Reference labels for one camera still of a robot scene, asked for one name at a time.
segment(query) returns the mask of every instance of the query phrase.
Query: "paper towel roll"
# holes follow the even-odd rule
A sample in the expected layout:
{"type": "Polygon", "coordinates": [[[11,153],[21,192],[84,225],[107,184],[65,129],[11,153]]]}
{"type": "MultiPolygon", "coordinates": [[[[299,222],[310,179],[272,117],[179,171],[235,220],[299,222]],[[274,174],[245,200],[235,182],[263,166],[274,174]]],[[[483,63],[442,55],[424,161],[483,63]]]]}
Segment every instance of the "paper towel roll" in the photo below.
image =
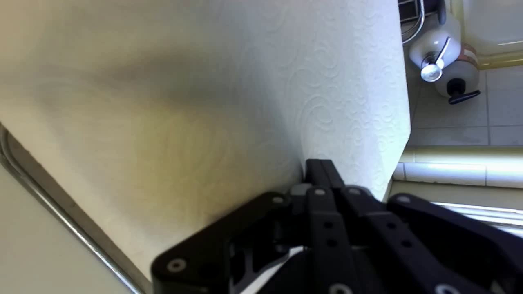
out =
{"type": "Polygon", "coordinates": [[[31,3],[0,11],[0,119],[145,274],[307,156],[384,194],[408,135],[395,1],[31,3]]]}

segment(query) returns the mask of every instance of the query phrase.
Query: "metal rod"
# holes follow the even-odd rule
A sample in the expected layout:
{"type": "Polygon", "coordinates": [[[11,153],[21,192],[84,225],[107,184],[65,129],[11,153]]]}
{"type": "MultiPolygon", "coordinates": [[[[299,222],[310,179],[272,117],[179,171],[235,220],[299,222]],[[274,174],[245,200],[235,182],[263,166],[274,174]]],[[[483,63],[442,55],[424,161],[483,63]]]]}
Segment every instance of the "metal rod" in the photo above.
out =
{"type": "Polygon", "coordinates": [[[410,21],[413,21],[413,19],[416,19],[418,16],[410,16],[410,17],[402,17],[402,22],[410,22],[410,21]]]}
{"type": "Polygon", "coordinates": [[[66,215],[66,212],[55,204],[55,200],[39,187],[37,182],[27,174],[22,166],[13,156],[8,146],[8,132],[0,133],[0,161],[6,164],[6,169],[19,179],[37,200],[40,200],[130,292],[142,294],[135,282],[109,258],[104,251],[66,215]]]}
{"type": "Polygon", "coordinates": [[[413,31],[413,34],[410,34],[406,39],[403,39],[403,44],[408,44],[413,37],[416,37],[420,34],[420,31],[424,26],[424,0],[416,0],[416,14],[418,14],[418,21],[416,21],[416,27],[413,31]]]}
{"type": "Polygon", "coordinates": [[[398,4],[406,4],[406,3],[411,3],[415,0],[403,0],[403,1],[398,1],[398,4]]]}

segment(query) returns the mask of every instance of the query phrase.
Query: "grout line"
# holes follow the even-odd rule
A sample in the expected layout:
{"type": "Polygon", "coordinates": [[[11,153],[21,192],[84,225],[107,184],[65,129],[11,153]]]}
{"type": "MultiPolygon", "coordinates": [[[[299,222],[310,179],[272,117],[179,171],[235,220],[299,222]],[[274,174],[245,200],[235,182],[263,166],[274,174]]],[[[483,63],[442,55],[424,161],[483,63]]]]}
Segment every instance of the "grout line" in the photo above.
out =
{"type": "Polygon", "coordinates": [[[447,125],[447,127],[418,127],[418,129],[488,129],[488,125],[447,125]]]}
{"type": "Polygon", "coordinates": [[[485,73],[485,99],[487,99],[487,133],[488,133],[488,145],[491,145],[491,132],[490,132],[490,94],[488,94],[488,70],[485,73]]]}
{"type": "Polygon", "coordinates": [[[487,179],[487,176],[488,176],[488,168],[487,166],[483,166],[483,171],[485,171],[485,176],[483,176],[483,186],[488,186],[488,179],[487,179]]]}
{"type": "Polygon", "coordinates": [[[490,127],[523,127],[523,124],[490,124],[490,127]]]}

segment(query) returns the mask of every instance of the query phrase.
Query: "bathroom wall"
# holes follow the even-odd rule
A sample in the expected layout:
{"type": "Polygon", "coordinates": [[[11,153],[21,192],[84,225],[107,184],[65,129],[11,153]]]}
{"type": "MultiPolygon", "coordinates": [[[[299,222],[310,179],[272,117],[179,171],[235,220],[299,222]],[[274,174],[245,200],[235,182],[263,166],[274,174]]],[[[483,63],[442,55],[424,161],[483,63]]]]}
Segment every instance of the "bathroom wall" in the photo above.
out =
{"type": "Polygon", "coordinates": [[[480,96],[447,104],[429,83],[410,93],[410,145],[523,145],[523,66],[480,70],[480,96]]]}

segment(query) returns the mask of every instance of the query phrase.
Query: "screw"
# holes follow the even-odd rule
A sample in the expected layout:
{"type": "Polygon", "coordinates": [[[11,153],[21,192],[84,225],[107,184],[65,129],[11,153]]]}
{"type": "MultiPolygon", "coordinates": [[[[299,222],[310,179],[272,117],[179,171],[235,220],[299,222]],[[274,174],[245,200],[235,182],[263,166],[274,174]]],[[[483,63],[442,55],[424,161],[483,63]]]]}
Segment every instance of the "screw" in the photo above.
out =
{"type": "Polygon", "coordinates": [[[406,197],[406,195],[398,195],[397,200],[400,200],[400,202],[410,202],[410,197],[406,197]]]}
{"type": "Polygon", "coordinates": [[[186,267],[186,261],[183,258],[174,258],[166,262],[166,271],[169,272],[179,272],[186,267]]]}
{"type": "Polygon", "coordinates": [[[437,284],[434,292],[436,294],[459,294],[459,290],[449,284],[437,284]]]}
{"type": "Polygon", "coordinates": [[[352,290],[346,284],[331,284],[328,294],[352,294],[352,290]]]}

